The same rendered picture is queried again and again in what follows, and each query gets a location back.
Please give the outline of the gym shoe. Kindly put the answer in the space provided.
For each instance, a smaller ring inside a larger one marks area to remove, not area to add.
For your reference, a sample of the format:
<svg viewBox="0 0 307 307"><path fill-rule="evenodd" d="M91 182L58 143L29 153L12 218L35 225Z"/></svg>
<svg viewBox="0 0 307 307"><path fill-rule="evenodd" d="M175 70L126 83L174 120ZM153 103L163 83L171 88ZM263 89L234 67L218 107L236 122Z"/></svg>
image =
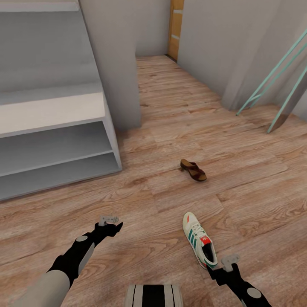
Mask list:
<svg viewBox="0 0 307 307"><path fill-rule="evenodd" d="M195 215L186 212L183 221L184 233L191 244L201 267L207 270L207 265L214 269L217 266L217 255L212 240L209 238Z"/></svg>

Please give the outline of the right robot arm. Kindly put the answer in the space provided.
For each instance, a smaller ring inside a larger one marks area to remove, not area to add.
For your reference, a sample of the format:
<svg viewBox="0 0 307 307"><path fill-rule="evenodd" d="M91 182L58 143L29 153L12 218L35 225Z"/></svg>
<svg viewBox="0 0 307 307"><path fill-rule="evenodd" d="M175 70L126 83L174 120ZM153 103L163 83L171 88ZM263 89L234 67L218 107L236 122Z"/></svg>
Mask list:
<svg viewBox="0 0 307 307"><path fill-rule="evenodd" d="M241 257L239 254L227 256L221 259L223 268L212 270L208 265L207 270L211 278L219 286L227 284L229 288L238 296L243 307L272 307L265 296L249 282L244 282L241 278L236 262L239 262Z"/></svg>

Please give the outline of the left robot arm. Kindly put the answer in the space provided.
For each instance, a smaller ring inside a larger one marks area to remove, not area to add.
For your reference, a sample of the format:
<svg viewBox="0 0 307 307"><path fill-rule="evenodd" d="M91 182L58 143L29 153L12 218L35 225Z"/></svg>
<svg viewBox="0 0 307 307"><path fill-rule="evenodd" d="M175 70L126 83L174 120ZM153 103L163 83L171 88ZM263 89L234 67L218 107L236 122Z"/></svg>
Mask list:
<svg viewBox="0 0 307 307"><path fill-rule="evenodd" d="M76 278L93 255L95 247L106 237L114 237L123 226L118 217L100 216L93 232L76 238L73 246L56 258L52 268L24 295L9 307L61 307Z"/></svg>

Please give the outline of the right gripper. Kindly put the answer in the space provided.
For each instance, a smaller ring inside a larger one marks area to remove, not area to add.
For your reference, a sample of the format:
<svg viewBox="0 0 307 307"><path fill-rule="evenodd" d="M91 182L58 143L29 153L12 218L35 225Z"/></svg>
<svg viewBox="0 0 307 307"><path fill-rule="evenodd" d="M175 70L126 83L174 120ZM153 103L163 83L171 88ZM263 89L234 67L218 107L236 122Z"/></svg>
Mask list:
<svg viewBox="0 0 307 307"><path fill-rule="evenodd" d="M233 281L237 278L241 278L238 266L236 264L232 265L233 271L231 272L227 272L223 270L223 268L212 270L208 265L206 267L211 278L213 280L216 279L216 282L219 286L227 284L229 288L232 289Z"/></svg>

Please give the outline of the sandal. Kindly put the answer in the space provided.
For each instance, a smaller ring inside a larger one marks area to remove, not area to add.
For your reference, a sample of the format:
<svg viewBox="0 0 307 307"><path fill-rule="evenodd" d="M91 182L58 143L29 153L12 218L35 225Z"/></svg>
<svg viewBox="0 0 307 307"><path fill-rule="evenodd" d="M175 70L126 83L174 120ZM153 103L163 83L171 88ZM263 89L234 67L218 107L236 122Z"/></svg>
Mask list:
<svg viewBox="0 0 307 307"><path fill-rule="evenodd" d="M192 179L197 181L204 181L207 176L203 170L198 168L195 162L188 162L186 159L181 159L180 166L183 169L187 169Z"/></svg>

